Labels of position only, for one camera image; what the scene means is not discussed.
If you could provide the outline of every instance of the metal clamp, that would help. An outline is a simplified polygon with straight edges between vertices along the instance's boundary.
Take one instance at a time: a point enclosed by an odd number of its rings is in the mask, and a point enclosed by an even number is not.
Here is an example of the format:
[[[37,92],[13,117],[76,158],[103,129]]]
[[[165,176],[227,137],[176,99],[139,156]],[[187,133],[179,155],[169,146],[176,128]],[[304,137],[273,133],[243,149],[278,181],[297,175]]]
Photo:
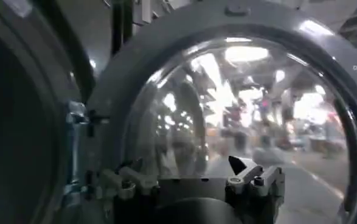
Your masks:
[[[263,173],[262,166],[246,166],[239,158],[230,156],[229,162],[231,168],[235,171],[239,170],[236,176],[227,178],[226,186],[229,187],[235,194],[242,194],[244,187],[249,184],[256,176]]]
[[[112,198],[117,194],[120,199],[128,200],[135,196],[136,184],[132,181],[124,180],[112,170],[103,170],[102,178],[103,182],[108,185],[105,197]]]
[[[251,184],[255,194],[260,197],[269,193],[282,198],[285,195],[285,174],[280,167],[269,167],[262,175],[255,177]]]
[[[158,187],[158,181],[155,177],[150,177],[150,176],[138,173],[129,167],[121,168],[119,171],[119,174],[122,177],[136,183],[138,188],[142,191],[143,195],[150,195],[151,190],[154,187]]]

